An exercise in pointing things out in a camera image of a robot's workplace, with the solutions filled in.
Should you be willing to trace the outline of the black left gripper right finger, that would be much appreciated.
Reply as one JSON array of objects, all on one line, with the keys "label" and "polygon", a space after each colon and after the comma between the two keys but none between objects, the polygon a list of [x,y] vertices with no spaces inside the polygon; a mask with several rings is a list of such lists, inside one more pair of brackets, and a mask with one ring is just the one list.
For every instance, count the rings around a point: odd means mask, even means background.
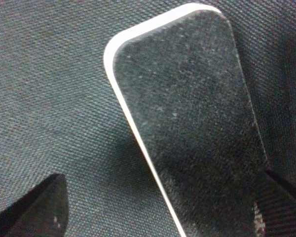
[{"label": "black left gripper right finger", "polygon": [[255,237],[296,237],[296,186],[270,169],[254,178],[251,210]]}]

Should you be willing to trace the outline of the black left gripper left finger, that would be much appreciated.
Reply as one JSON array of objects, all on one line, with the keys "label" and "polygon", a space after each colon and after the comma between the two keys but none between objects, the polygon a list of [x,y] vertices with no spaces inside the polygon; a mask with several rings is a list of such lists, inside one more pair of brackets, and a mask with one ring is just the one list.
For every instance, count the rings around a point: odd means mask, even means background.
[{"label": "black left gripper left finger", "polygon": [[63,237],[68,220],[66,178],[54,173],[0,213],[0,237]]}]

